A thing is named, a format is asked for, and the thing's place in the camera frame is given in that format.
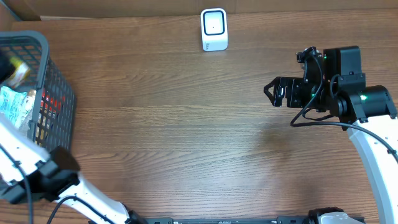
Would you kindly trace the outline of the light blue wipes packet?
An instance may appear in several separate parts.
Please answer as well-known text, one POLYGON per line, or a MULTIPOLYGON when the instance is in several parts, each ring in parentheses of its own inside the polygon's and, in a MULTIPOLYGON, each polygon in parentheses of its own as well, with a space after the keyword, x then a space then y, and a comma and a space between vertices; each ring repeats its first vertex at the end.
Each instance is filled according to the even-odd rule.
POLYGON ((21 125, 22 104, 27 93, 16 92, 6 86, 1 88, 1 113, 16 127, 21 125))

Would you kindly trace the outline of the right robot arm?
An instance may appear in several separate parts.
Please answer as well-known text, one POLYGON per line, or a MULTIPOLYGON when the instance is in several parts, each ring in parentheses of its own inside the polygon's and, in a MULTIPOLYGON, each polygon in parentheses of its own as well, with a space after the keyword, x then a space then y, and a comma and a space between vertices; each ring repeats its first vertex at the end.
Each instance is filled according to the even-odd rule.
POLYGON ((339 126, 368 176, 380 223, 397 223, 397 108, 386 87, 367 86, 358 46, 309 47, 296 54, 303 77, 276 77, 264 87, 275 107, 300 111, 291 127, 339 126))

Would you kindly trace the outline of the white tube with gold cap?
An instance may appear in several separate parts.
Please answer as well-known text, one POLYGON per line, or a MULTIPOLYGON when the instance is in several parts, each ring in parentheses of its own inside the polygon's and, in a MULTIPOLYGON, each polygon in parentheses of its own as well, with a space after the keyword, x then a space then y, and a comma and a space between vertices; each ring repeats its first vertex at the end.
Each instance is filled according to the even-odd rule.
POLYGON ((27 96, 24 98, 22 104, 22 118, 19 130, 23 133, 26 133, 29 129, 29 121, 32 119, 36 93, 36 90, 30 90, 29 92, 27 92, 27 96))

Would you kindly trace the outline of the green snack packet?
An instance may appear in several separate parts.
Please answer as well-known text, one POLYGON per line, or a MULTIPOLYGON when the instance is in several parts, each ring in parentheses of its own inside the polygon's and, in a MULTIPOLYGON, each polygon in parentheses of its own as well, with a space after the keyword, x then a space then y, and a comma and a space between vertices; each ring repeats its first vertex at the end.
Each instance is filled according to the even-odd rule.
POLYGON ((9 60, 14 69, 7 79, 6 85, 9 88, 16 89, 30 75, 31 69, 25 61, 18 57, 11 57, 9 60))

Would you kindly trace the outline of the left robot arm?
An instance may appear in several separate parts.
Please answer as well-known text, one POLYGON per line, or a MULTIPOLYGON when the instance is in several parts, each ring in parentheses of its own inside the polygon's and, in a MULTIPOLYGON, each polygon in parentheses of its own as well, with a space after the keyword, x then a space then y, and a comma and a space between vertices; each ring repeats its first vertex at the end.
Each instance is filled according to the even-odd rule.
POLYGON ((86 180, 70 152, 76 96, 47 49, 1 49, 1 198, 46 199, 94 223, 143 223, 86 180))

